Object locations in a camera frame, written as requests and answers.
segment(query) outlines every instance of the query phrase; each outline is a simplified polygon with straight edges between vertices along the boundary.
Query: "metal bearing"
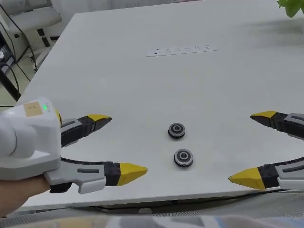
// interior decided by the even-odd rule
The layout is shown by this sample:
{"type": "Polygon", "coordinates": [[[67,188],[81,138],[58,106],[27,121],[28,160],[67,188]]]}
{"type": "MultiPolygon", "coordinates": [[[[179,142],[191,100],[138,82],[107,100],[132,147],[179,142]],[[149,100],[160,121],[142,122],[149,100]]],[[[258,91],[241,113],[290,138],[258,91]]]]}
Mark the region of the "metal bearing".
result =
{"type": "Polygon", "coordinates": [[[173,123],[170,125],[168,129],[169,136],[174,139],[180,139],[185,135],[185,133],[186,133],[185,126],[182,125],[181,123],[173,123]]]}
{"type": "Polygon", "coordinates": [[[174,162],[180,167],[189,167],[193,163],[193,154],[187,149],[179,149],[174,154],[174,162]]]}

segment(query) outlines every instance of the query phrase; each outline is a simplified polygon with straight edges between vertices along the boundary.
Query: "white table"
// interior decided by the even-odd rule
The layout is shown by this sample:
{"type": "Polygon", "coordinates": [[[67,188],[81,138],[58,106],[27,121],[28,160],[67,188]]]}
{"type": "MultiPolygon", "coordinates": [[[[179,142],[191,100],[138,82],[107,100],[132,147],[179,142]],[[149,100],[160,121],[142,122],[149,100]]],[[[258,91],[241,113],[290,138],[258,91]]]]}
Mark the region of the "white table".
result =
{"type": "Polygon", "coordinates": [[[276,1],[206,0],[77,14],[20,102],[51,99],[63,118],[106,114],[103,129],[62,150],[75,160],[130,162],[148,173],[85,195],[44,193],[21,210],[238,195],[228,176],[301,157],[304,144],[249,116],[304,113],[304,36],[276,1]],[[146,57],[154,48],[218,51],[146,57]],[[186,135],[168,137],[171,123],[186,135]],[[183,170],[174,153],[186,148],[183,170]]]}

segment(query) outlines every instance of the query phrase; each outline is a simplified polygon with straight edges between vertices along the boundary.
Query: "green plant leaf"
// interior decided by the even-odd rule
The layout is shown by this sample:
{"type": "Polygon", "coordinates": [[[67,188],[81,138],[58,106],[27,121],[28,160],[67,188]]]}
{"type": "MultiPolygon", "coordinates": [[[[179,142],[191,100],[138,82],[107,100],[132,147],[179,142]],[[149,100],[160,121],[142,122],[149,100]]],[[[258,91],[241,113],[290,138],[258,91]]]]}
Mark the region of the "green plant leaf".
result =
{"type": "Polygon", "coordinates": [[[279,0],[279,1],[277,1],[277,3],[279,4],[279,8],[285,7],[288,3],[288,0],[279,0]]]}
{"type": "Polygon", "coordinates": [[[293,18],[294,15],[300,10],[302,7],[303,0],[288,0],[285,6],[285,11],[287,16],[293,18]]]}

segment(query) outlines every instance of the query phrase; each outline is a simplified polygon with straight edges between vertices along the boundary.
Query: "yellow fingertip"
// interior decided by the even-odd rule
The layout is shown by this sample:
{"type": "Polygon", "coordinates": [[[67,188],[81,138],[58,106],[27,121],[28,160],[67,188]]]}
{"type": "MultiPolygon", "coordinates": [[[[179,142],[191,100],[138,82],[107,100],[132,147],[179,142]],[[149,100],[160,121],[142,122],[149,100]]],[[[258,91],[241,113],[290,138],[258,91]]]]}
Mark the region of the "yellow fingertip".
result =
{"type": "Polygon", "coordinates": [[[251,116],[263,116],[263,117],[266,117],[266,118],[271,118],[276,113],[277,113],[276,111],[266,111],[266,112],[262,112],[262,113],[252,114],[251,116]]]}
{"type": "Polygon", "coordinates": [[[258,168],[244,170],[230,176],[228,179],[234,184],[239,184],[253,189],[265,189],[258,168]]]}
{"type": "Polygon", "coordinates": [[[98,121],[101,119],[109,119],[111,117],[107,116],[107,115],[99,115],[99,114],[89,114],[87,115],[87,117],[89,117],[90,119],[94,120],[94,121],[98,121]]]}
{"type": "Polygon", "coordinates": [[[148,169],[130,163],[120,163],[120,178],[117,186],[122,186],[145,175],[148,169]]]}

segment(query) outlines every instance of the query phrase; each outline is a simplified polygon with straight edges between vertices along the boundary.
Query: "label sticker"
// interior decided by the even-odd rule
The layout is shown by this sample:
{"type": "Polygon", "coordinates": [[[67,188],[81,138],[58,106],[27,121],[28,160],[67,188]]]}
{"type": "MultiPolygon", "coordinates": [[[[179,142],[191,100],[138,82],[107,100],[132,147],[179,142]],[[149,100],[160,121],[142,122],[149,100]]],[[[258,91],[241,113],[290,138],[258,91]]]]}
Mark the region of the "label sticker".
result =
{"type": "Polygon", "coordinates": [[[24,111],[25,111],[26,117],[43,114],[39,102],[27,103],[27,104],[24,104],[23,106],[24,106],[24,111]]]}

